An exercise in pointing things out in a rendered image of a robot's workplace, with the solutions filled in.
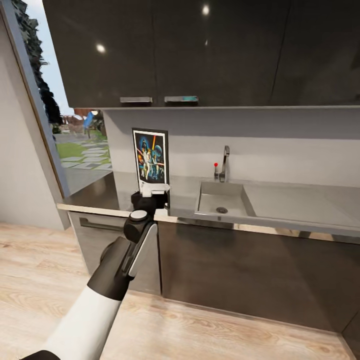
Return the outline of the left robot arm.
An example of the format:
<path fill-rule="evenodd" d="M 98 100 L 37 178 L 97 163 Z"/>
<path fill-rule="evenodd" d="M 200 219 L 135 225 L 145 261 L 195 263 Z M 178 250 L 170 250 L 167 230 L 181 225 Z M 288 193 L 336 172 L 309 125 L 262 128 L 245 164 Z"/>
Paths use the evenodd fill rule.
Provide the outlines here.
<path fill-rule="evenodd" d="M 103 251 L 100 265 L 39 350 L 20 360 L 100 360 L 130 281 L 136 277 L 158 231 L 156 210 L 169 202 L 168 183 L 144 183 L 131 196 L 133 212 L 124 235 Z M 164 194 L 153 194 L 164 192 Z"/>

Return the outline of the poster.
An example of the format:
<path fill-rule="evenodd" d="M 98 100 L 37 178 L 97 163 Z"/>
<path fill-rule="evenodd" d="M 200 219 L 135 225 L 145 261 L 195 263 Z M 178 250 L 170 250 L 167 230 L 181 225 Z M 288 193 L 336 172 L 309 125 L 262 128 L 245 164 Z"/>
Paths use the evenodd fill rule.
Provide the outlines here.
<path fill-rule="evenodd" d="M 168 130 L 132 128 L 132 136 L 139 192 L 143 194 L 143 184 L 170 184 Z M 170 209 L 170 192 L 167 194 L 164 207 Z"/>

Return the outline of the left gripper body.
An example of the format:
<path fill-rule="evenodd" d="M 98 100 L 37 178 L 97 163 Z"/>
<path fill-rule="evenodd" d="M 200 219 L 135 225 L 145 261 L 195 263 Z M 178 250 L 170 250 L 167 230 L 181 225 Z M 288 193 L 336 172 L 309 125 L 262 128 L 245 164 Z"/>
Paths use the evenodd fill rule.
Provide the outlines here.
<path fill-rule="evenodd" d="M 152 194 L 152 197 L 143 197 L 140 192 L 133 196 L 133 208 L 135 209 L 142 203 L 149 203 L 154 207 L 154 211 L 165 208 L 165 194 Z"/>

